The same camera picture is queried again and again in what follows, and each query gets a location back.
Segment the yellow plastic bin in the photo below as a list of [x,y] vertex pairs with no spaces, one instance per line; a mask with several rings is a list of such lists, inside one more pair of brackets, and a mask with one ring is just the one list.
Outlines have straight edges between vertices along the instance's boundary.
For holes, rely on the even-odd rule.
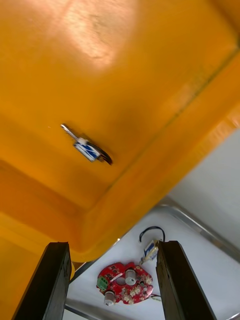
[[49,242],[99,257],[239,126],[239,31],[237,0],[0,4],[3,319]]

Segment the red circuit board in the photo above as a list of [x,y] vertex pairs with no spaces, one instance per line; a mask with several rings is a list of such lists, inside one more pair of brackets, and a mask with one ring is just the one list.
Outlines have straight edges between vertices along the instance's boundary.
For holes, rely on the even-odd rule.
[[[134,285],[118,284],[117,279],[120,277],[125,278],[125,272],[128,269],[133,269],[136,272],[136,283]],[[123,301],[126,305],[137,304],[149,298],[153,292],[153,286],[151,285],[153,278],[142,266],[135,265],[133,262],[126,265],[120,262],[108,265],[100,272],[99,277],[104,277],[107,280],[107,288],[104,291],[98,286],[97,288],[103,295],[107,291],[112,291],[116,303]]]

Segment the blue and white label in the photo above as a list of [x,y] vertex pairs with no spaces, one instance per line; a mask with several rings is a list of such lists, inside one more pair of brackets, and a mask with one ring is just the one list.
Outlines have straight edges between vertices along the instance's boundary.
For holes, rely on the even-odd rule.
[[79,141],[73,146],[91,162],[95,161],[101,155],[100,152],[94,149],[91,145],[80,143]]

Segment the white surface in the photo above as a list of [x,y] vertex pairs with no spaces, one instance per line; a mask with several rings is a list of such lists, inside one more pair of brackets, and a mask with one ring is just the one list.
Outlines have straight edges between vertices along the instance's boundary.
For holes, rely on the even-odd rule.
[[72,313],[68,310],[64,310],[64,314],[63,314],[63,318],[62,320],[83,320],[85,318],[83,318],[80,315],[77,315],[75,313]]
[[[226,320],[240,311],[240,264],[171,216],[166,208],[153,209],[114,247],[71,283],[67,304],[97,319],[164,320],[161,302],[149,299],[134,305],[120,302],[107,307],[104,305],[104,296],[96,288],[98,274],[104,267],[119,261],[124,264],[131,261],[138,263],[148,242],[162,236],[160,230],[151,230],[142,237],[142,243],[139,243],[139,234],[150,226],[162,227],[166,233],[166,241],[178,240],[182,244],[218,320]],[[153,293],[159,294],[156,260],[146,262],[143,268],[153,277]]]
[[170,196],[240,249],[240,130],[186,175]]

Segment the electronic component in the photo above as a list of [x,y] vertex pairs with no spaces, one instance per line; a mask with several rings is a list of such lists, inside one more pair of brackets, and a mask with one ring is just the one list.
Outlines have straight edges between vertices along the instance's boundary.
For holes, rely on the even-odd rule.
[[126,305],[133,305],[151,297],[152,282],[151,275],[140,265],[133,262],[126,265],[116,262],[100,272],[96,286],[105,295],[104,304],[111,306],[113,303],[123,301]]
[[90,142],[87,138],[77,137],[77,135],[66,125],[61,124],[61,128],[65,130],[67,134],[69,134],[76,142],[73,146],[81,152],[83,156],[85,156],[89,161],[94,162],[95,160],[99,160],[101,162],[106,161],[109,165],[113,163],[110,156],[103,151],[99,146],[96,146],[92,142]]
[[158,245],[159,241],[158,240],[152,240],[146,248],[143,250],[144,256],[141,258],[139,264],[142,265],[144,262],[149,261],[149,260],[154,260],[158,254]]

